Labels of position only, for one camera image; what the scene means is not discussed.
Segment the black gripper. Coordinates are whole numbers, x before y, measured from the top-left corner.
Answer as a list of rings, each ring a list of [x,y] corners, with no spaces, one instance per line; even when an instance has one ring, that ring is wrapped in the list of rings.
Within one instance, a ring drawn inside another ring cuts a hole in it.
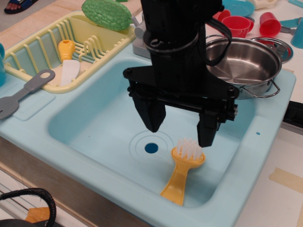
[[[239,90],[212,75],[206,68],[182,70],[154,66],[127,68],[128,92],[144,125],[157,132],[166,106],[199,113],[198,143],[212,145],[220,124],[236,117]]]

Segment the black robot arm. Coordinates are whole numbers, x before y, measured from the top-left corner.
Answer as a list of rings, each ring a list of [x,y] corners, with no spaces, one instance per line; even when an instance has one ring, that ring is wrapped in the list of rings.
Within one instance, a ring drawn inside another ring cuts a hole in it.
[[[230,30],[214,15],[223,11],[220,0],[143,0],[146,30],[143,42],[151,66],[127,68],[128,92],[144,125],[157,132],[166,106],[197,112],[198,143],[212,145],[220,124],[234,120],[239,90],[217,78],[208,66],[222,61],[226,51],[209,59],[205,27],[211,26],[232,42]]]

